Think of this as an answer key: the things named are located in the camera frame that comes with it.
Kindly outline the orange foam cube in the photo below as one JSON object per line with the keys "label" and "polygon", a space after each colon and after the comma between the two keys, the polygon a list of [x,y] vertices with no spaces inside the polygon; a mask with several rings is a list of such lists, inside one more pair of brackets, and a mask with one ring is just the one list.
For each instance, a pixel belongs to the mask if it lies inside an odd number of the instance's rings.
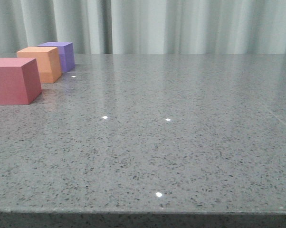
{"label": "orange foam cube", "polygon": [[41,83],[54,83],[62,75],[57,47],[27,47],[17,51],[17,57],[31,57],[37,60]]}

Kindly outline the grey pleated curtain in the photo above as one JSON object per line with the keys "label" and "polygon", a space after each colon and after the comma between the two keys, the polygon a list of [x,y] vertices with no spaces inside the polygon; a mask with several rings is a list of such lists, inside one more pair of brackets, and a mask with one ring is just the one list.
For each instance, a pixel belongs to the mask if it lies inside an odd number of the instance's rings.
{"label": "grey pleated curtain", "polygon": [[0,53],[286,54],[286,0],[0,0]]}

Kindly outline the purple foam cube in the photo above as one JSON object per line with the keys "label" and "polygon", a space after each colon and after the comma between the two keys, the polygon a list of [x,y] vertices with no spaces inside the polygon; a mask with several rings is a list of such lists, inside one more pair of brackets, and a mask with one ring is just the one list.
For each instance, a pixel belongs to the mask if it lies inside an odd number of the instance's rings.
{"label": "purple foam cube", "polygon": [[46,42],[38,47],[57,47],[60,64],[63,73],[69,72],[75,67],[74,48],[72,42]]}

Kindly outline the red foam cube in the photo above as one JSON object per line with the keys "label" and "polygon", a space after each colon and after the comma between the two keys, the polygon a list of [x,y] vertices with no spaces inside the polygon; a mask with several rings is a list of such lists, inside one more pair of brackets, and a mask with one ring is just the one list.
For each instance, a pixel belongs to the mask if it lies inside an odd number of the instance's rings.
{"label": "red foam cube", "polygon": [[41,92],[35,58],[0,58],[0,105],[28,105]]}

